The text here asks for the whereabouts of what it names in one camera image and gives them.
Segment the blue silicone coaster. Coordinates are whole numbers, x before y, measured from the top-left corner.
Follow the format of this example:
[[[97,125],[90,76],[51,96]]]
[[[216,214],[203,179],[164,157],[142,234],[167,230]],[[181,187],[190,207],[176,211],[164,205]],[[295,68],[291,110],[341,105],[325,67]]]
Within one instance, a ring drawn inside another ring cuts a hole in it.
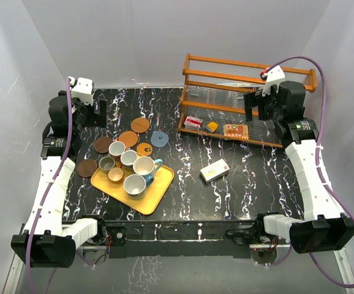
[[[151,135],[151,144],[157,148],[163,148],[168,144],[169,137],[165,132],[154,131]]]

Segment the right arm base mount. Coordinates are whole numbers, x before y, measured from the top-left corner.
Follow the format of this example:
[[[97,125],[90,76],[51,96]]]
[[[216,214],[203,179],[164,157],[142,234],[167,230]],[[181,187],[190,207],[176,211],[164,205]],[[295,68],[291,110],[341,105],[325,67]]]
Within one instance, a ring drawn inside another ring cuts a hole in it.
[[[282,216],[278,213],[258,214],[251,227],[243,228],[242,225],[235,226],[225,232],[225,237],[232,240],[236,245],[261,244],[262,248],[253,248],[251,258],[255,264],[265,267],[276,266],[284,262],[291,254],[292,247],[289,246],[287,253],[277,260],[277,246],[280,238],[265,232],[265,217]]]

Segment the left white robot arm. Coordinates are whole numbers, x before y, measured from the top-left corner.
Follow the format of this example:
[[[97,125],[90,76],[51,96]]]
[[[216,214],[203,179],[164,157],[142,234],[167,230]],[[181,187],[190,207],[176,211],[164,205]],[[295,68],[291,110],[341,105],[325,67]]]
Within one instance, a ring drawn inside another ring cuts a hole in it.
[[[62,226],[68,183],[76,171],[81,148],[81,131],[106,126],[107,102],[102,99],[94,107],[61,91],[50,100],[48,113],[51,121],[42,134],[36,198],[23,231],[12,237],[11,248],[31,268],[68,268],[81,245],[89,240],[102,244],[108,235],[99,217],[85,216],[66,228]]]

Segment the orange silicone coaster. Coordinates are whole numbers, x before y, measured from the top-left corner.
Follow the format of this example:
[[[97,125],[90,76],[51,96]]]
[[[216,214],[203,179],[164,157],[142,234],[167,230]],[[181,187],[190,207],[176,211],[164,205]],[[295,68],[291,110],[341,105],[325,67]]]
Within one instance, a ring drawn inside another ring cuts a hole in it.
[[[153,153],[153,146],[146,142],[139,143],[136,151],[143,156],[150,156]]]

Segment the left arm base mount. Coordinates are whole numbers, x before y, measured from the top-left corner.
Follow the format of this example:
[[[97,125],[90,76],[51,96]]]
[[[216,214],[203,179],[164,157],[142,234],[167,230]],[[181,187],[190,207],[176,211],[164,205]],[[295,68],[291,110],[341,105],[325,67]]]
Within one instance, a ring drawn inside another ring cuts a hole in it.
[[[74,227],[78,244],[75,256],[92,270],[110,258],[113,246],[126,244],[127,229],[107,223],[102,216],[85,214],[75,221]]]

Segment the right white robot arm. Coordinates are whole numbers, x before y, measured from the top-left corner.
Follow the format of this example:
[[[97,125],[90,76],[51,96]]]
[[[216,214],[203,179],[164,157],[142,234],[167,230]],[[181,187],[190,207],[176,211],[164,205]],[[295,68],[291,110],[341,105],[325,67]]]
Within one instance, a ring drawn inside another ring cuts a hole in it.
[[[306,90],[302,83],[283,81],[244,95],[247,121],[258,108],[260,120],[272,120],[286,155],[292,163],[303,198],[304,218],[279,213],[259,214],[254,222],[254,236],[268,243],[275,236],[284,239],[299,253],[338,251],[354,236],[354,221],[346,216],[339,202],[327,191],[328,179],[317,146],[316,123],[304,117]]]

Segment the white yellow box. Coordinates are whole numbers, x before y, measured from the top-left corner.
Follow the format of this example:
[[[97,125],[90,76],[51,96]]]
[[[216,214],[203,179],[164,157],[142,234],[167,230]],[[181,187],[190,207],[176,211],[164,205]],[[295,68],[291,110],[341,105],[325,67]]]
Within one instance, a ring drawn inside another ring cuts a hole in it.
[[[200,176],[206,184],[220,178],[228,173],[230,167],[224,159],[219,159],[216,162],[204,167],[200,170]]]

